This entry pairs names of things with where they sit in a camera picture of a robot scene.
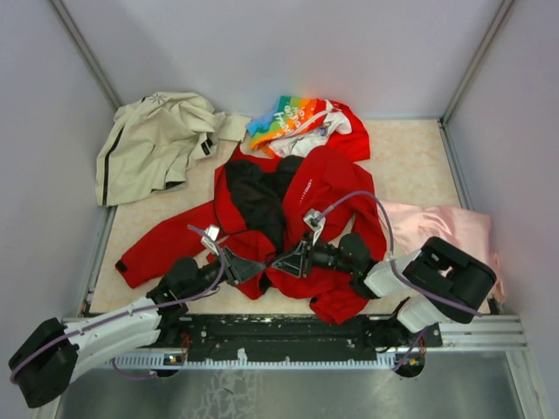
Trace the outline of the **red jacket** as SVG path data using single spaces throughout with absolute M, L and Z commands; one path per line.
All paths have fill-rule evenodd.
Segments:
M 190 226 L 220 228 L 222 245 L 242 258 L 269 262 L 293 248 L 308 230 L 309 210 L 336 208 L 326 217 L 321 238 L 331 241 L 352 222 L 375 260 L 387 251 L 377 206 L 357 191 L 373 192 L 370 173 L 344 155 L 318 147 L 305 157 L 272 160 L 234 151 L 214 175 L 213 198 L 173 216 L 149 231 L 116 262 L 117 272 L 136 288 L 163 276 L 181 257 L 203 250 Z

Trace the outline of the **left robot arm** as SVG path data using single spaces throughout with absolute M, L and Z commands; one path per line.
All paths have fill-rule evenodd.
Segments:
M 203 267 L 194 258 L 178 258 L 155 288 L 121 309 L 80 321 L 40 323 L 10 358 L 10 381 L 28 408 L 42 407 L 106 361 L 157 341 L 165 347 L 176 344 L 188 302 L 222 282 L 241 285 L 265 269 L 228 248 Z

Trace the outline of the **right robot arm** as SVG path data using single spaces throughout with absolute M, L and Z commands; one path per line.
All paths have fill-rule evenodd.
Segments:
M 309 277 L 314 268 L 349 273 L 349 286 L 365 299 L 414 291 L 390 323 L 391 338 L 403 346 L 436 323 L 470 323 L 496 282 L 489 266 L 439 237 L 430 237 L 408 255 L 380 262 L 357 233 L 343 236 L 338 246 L 306 234 L 295 248 L 276 257 L 272 267 L 296 278 Z

